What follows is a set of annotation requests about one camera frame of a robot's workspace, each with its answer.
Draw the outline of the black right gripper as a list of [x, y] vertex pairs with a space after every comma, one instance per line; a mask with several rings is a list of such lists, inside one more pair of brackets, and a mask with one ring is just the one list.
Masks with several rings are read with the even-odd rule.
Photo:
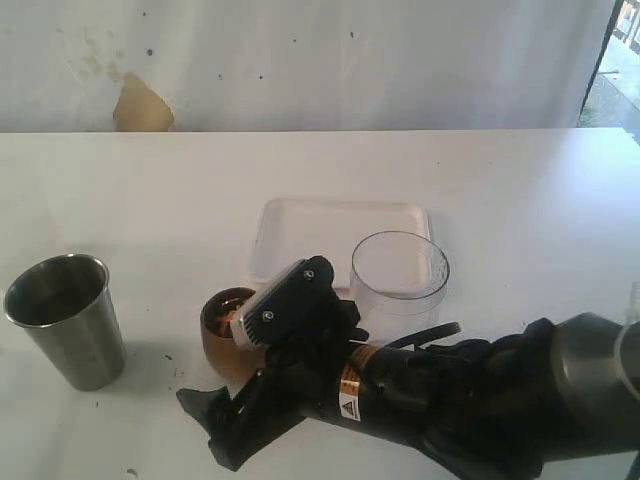
[[266, 346], [265, 365], [232, 397], [225, 387], [213, 391], [183, 388], [176, 392], [184, 412], [208, 434], [218, 465], [237, 471], [258, 451], [307, 418], [378, 437], [373, 424], [342, 415], [339, 387], [351, 369], [358, 381], [362, 368], [350, 359], [368, 340], [359, 327], [352, 300], [331, 295], [302, 327]]

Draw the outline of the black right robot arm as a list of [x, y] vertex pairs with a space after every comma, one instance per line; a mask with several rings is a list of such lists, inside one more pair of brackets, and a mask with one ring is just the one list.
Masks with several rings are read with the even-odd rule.
[[239, 469], [306, 419], [413, 448], [461, 479], [639, 448], [639, 327], [592, 313], [495, 341], [366, 342], [351, 301], [315, 307], [242, 390], [182, 389], [217, 463]]

